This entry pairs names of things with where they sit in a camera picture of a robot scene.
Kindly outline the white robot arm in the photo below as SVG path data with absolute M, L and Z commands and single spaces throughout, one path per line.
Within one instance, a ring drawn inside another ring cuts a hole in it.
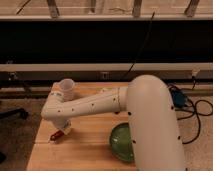
M 53 86 L 41 112 L 59 130 L 67 133 L 73 117 L 125 111 L 137 171 L 186 171 L 173 100 L 158 77 L 141 75 L 126 86 L 76 100 L 63 96 Z

